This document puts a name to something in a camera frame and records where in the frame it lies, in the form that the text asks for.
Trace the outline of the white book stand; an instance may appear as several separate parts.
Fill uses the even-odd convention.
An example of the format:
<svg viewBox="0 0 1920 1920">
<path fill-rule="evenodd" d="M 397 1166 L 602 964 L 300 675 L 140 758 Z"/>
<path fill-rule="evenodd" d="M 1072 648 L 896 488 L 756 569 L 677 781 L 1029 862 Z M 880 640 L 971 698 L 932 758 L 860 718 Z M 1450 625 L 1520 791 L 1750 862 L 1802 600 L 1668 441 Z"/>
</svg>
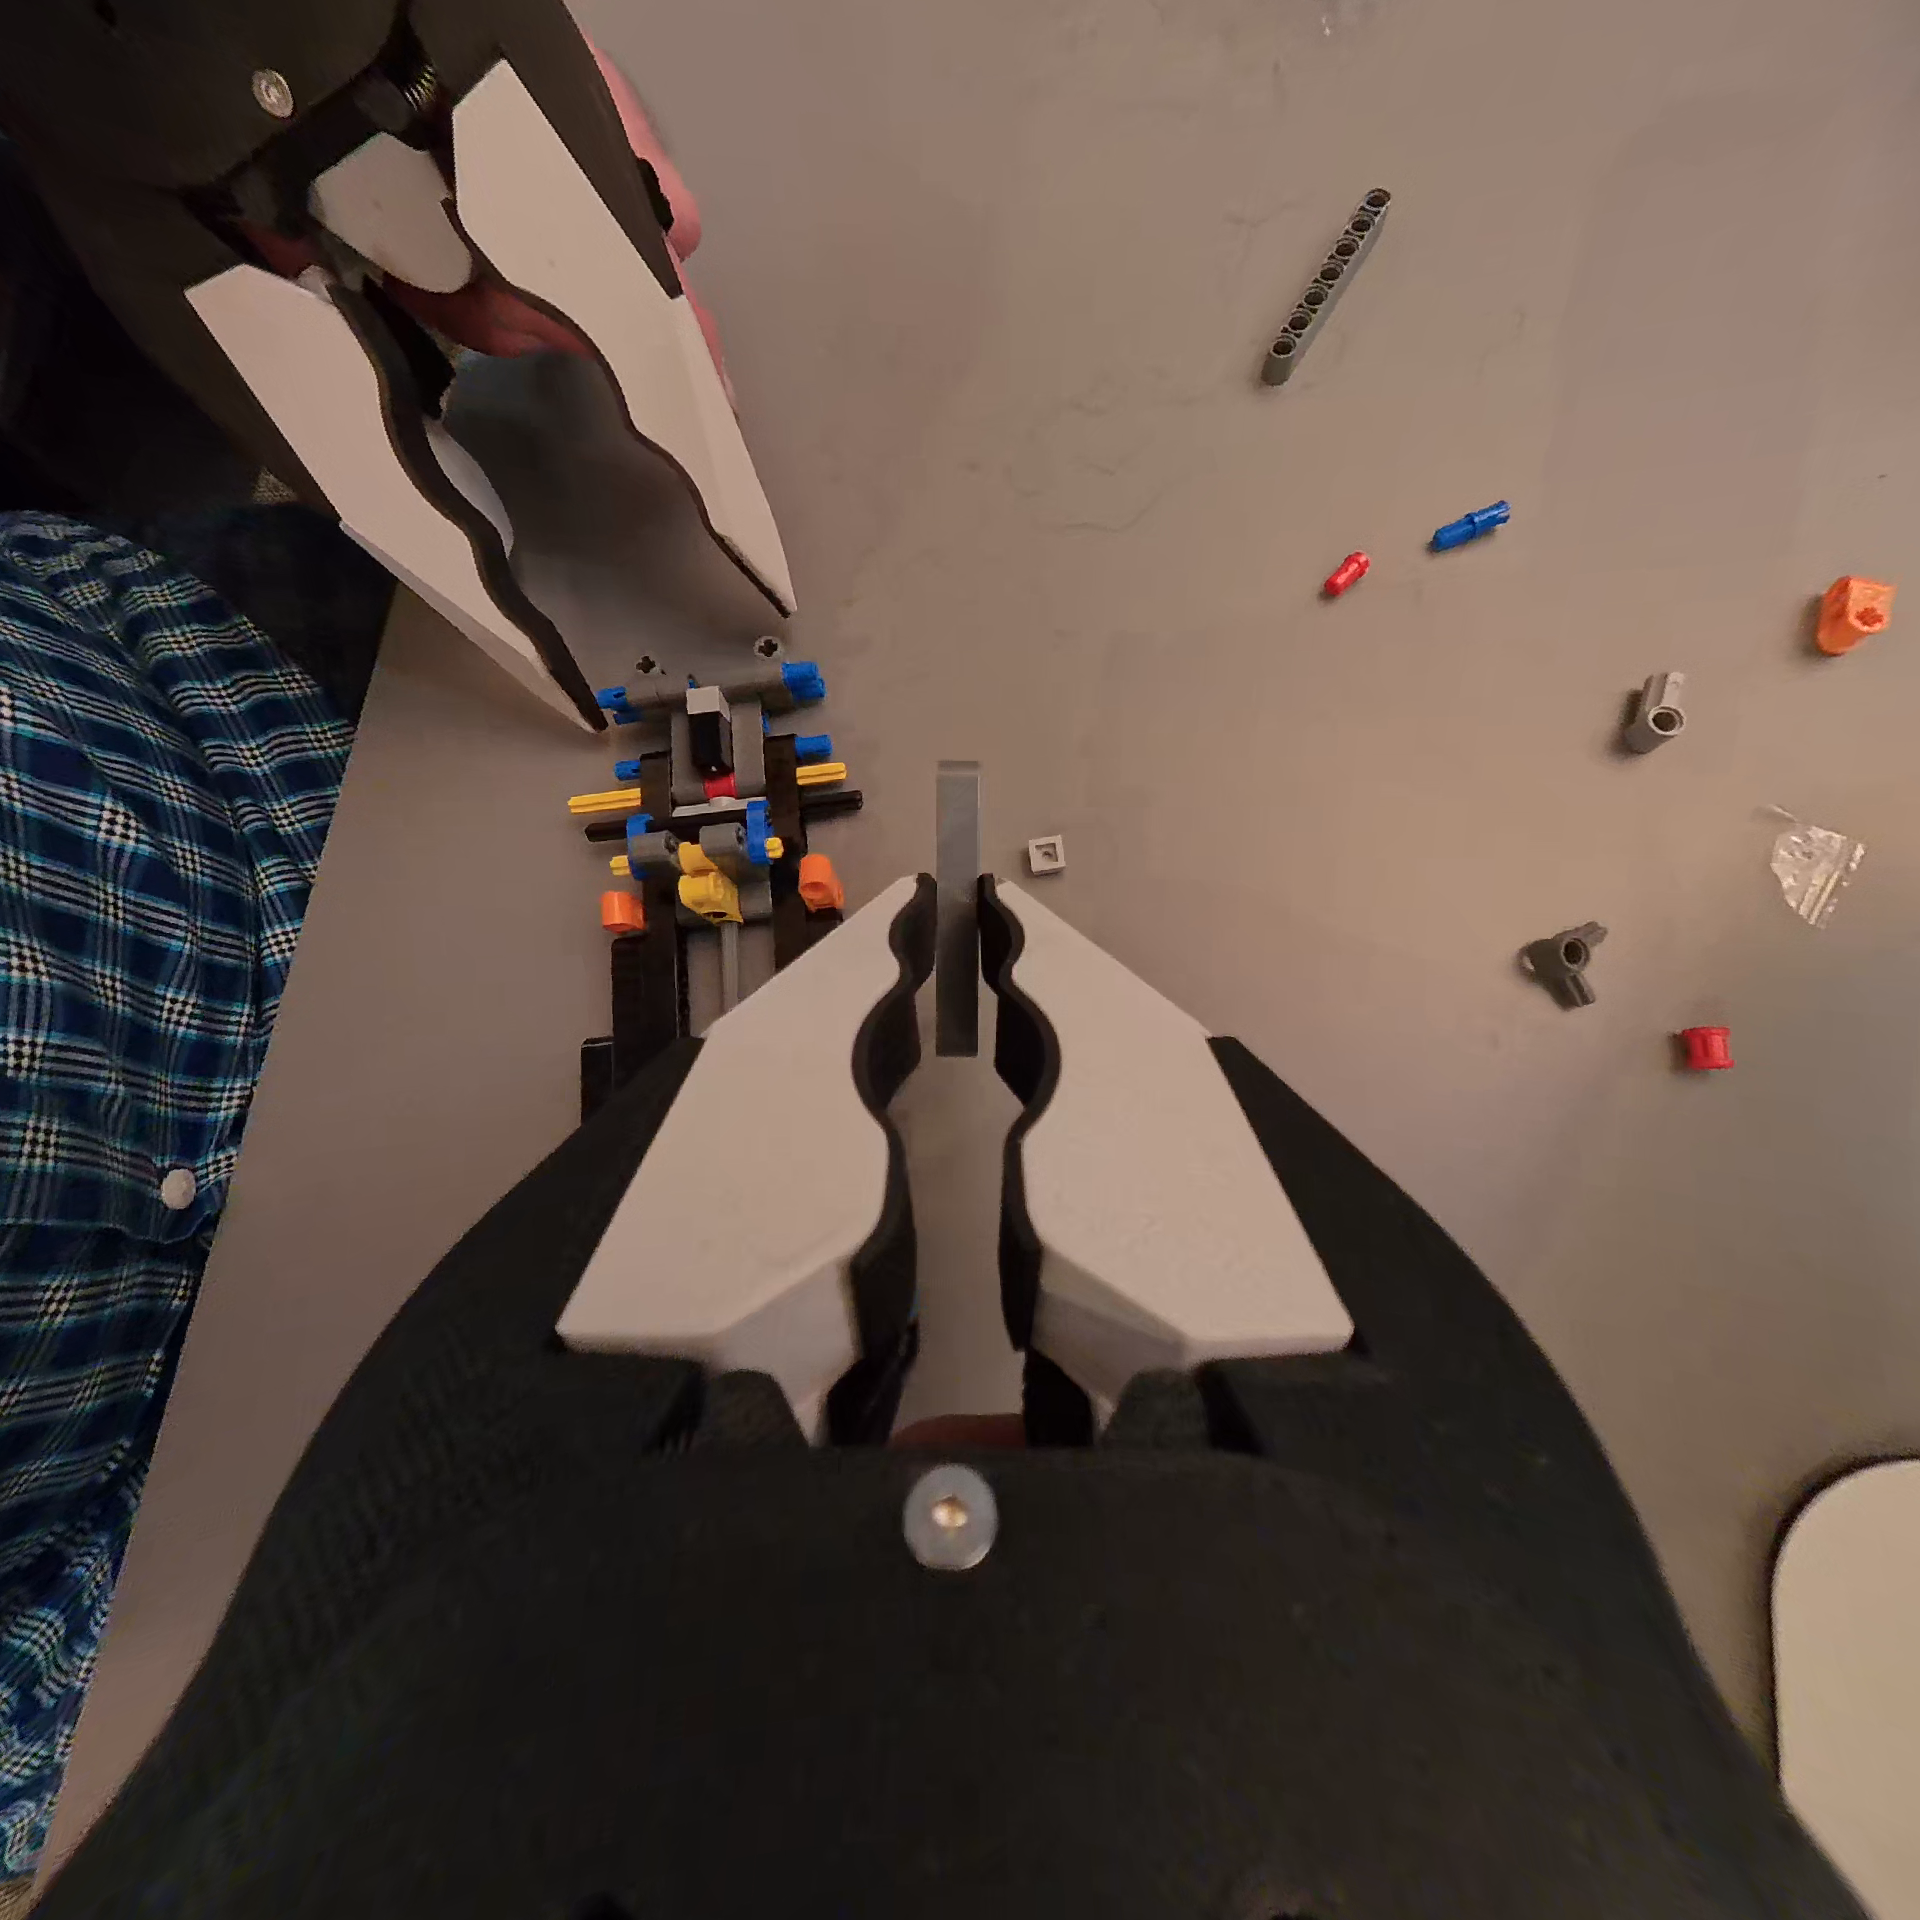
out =
<svg viewBox="0 0 1920 1920">
<path fill-rule="evenodd" d="M 1871 1920 L 1920 1913 L 1920 1453 L 1802 1494 L 1766 1562 L 1778 1778 Z"/>
</svg>

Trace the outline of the clear plastic scrap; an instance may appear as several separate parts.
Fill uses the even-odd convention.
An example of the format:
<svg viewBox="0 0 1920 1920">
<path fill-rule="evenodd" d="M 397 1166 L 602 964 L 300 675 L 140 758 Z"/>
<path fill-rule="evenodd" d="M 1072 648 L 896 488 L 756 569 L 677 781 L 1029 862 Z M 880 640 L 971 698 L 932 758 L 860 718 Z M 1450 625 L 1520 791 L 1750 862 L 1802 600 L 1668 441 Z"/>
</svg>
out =
<svg viewBox="0 0 1920 1920">
<path fill-rule="evenodd" d="M 1778 800 L 1763 815 L 1778 826 L 1766 843 L 1778 896 L 1788 906 L 1788 917 L 1832 924 L 1845 880 L 1860 874 L 1860 843 L 1807 826 Z"/>
</svg>

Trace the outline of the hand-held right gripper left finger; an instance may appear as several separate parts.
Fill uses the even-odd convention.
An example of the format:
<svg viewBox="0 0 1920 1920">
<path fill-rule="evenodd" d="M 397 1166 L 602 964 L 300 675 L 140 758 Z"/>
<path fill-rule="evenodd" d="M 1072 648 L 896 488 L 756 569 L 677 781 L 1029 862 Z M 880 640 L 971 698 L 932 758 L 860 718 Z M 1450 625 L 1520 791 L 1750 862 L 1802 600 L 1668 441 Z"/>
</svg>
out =
<svg viewBox="0 0 1920 1920">
<path fill-rule="evenodd" d="M 932 880 L 736 997 L 677 1072 L 571 1308 L 571 1353 L 773 1375 L 809 1437 L 869 1450 L 917 1353 L 917 1229 L 890 1116 L 917 1065 Z"/>
</svg>

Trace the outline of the person's left hand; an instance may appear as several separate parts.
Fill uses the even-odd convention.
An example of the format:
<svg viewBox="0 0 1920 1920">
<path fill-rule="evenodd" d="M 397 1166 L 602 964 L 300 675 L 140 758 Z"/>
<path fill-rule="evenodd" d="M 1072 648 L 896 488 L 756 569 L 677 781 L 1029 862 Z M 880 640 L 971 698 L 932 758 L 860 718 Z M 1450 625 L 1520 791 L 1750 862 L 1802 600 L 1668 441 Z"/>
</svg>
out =
<svg viewBox="0 0 1920 1920">
<path fill-rule="evenodd" d="M 618 58 L 611 58 L 590 29 L 580 29 L 580 45 L 590 45 L 590 64 L 602 64 L 602 78 L 611 78 L 611 102 L 618 102 L 625 142 L 628 142 L 628 161 L 643 161 L 643 178 L 648 178 L 661 246 L 673 246 L 673 261 L 677 261 L 677 293 L 688 293 L 688 313 L 695 313 L 695 326 L 703 326 L 703 352 L 712 352 L 712 366 L 717 366 L 717 387 L 727 387 L 717 326 L 712 326 L 703 293 L 688 290 L 688 256 L 703 246 L 703 205 L 695 205 L 677 161 L 661 150 L 643 88 L 618 68 Z M 527 360 L 527 352 L 574 352 L 574 360 L 580 360 L 580 352 L 590 352 L 571 319 L 518 307 L 518 293 L 498 290 L 498 279 L 467 279 L 452 293 L 384 279 L 384 293 L 392 293 L 410 319 L 422 319 L 433 333 L 448 333 L 452 352 L 487 352 L 487 360 Z"/>
</svg>

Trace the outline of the blue plaid shirt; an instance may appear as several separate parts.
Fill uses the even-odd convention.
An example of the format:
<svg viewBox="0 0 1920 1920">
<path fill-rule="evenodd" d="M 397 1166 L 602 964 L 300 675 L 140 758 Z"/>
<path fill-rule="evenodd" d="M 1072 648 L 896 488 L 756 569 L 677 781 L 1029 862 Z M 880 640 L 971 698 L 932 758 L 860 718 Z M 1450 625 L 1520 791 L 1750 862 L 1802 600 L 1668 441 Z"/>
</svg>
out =
<svg viewBox="0 0 1920 1920">
<path fill-rule="evenodd" d="M 59 1820 L 343 766 L 343 703 L 228 593 L 0 522 L 11 1886 Z"/>
</svg>

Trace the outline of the dark grey lego connector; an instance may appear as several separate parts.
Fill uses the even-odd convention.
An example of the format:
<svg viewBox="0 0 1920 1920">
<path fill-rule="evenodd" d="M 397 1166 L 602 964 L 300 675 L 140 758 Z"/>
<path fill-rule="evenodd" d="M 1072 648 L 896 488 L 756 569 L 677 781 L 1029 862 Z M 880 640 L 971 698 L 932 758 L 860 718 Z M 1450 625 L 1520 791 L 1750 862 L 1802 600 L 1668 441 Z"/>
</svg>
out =
<svg viewBox="0 0 1920 1920">
<path fill-rule="evenodd" d="M 1551 1005 L 1592 1005 L 1598 992 L 1592 992 L 1592 952 L 1608 945 L 1608 924 L 1598 917 L 1581 917 L 1581 924 L 1558 924 L 1558 934 L 1534 934 L 1534 945 L 1520 945 L 1520 979 L 1534 982 L 1534 992 L 1551 992 Z"/>
</svg>

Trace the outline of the grey lego beam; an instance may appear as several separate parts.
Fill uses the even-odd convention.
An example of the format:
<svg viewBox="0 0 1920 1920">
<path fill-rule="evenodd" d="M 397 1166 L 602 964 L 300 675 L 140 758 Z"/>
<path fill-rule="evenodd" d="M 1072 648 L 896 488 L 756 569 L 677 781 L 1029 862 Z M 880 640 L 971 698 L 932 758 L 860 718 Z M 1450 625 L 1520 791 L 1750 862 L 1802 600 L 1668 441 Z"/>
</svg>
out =
<svg viewBox="0 0 1920 1920">
<path fill-rule="evenodd" d="M 932 1058 L 972 1058 L 981 766 L 932 758 Z"/>
<path fill-rule="evenodd" d="M 1336 246 L 1318 256 L 1318 274 L 1306 279 L 1306 293 L 1285 307 L 1283 333 L 1261 346 L 1261 387 L 1283 391 L 1306 352 L 1325 333 L 1336 293 L 1361 279 L 1361 261 L 1375 256 L 1395 222 L 1395 191 L 1361 191 L 1361 205 L 1346 212 Z"/>
</svg>

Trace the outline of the black lego model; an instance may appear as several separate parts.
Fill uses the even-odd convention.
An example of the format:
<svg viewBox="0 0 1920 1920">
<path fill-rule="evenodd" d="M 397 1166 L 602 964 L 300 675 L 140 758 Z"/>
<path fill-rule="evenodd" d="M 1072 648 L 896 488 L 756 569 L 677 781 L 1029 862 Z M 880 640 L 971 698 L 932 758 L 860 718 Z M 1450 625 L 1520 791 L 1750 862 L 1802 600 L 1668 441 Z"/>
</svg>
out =
<svg viewBox="0 0 1920 1920">
<path fill-rule="evenodd" d="M 860 806 L 828 734 L 809 729 L 824 698 L 824 667 L 786 640 L 717 675 L 643 655 L 602 685 L 602 718 L 643 752 L 571 800 L 580 849 L 611 858 L 611 1029 L 574 1044 L 580 1116 L 849 917 L 849 880 L 809 843 Z"/>
</svg>

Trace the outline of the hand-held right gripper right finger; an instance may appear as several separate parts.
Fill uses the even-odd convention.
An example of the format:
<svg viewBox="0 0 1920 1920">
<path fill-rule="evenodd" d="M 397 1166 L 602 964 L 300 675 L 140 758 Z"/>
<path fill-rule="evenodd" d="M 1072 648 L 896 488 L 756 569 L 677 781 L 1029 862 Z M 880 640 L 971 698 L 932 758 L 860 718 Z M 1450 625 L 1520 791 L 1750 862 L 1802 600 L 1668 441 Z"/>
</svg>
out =
<svg viewBox="0 0 1920 1920">
<path fill-rule="evenodd" d="M 1348 1308 L 1197 1015 L 1014 880 L 972 880 L 997 1140 L 997 1317 L 1022 1437 L 1089 1450 L 1135 1375 L 1318 1359 Z"/>
</svg>

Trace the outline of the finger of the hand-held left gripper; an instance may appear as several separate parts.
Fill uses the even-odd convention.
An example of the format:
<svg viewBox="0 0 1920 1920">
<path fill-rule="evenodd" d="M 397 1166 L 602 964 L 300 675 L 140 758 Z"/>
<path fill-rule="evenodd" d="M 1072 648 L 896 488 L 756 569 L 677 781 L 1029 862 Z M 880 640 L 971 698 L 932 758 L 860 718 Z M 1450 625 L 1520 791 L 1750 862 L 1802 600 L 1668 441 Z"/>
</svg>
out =
<svg viewBox="0 0 1920 1920">
<path fill-rule="evenodd" d="M 558 625 L 513 572 L 513 514 L 422 405 L 367 290 L 339 274 L 216 274 L 186 290 L 339 529 L 442 605 L 498 675 L 574 729 L 611 729 Z"/>
<path fill-rule="evenodd" d="M 574 142 L 498 58 L 448 113 L 448 178 L 392 127 L 312 178 L 300 205 L 378 274 L 448 293 L 452 261 L 498 274 L 518 307 L 551 313 L 611 366 L 628 441 L 677 461 L 712 545 L 794 600 L 794 563 L 749 471 L 727 374 L 661 246 L 648 182 L 580 178 Z"/>
</svg>

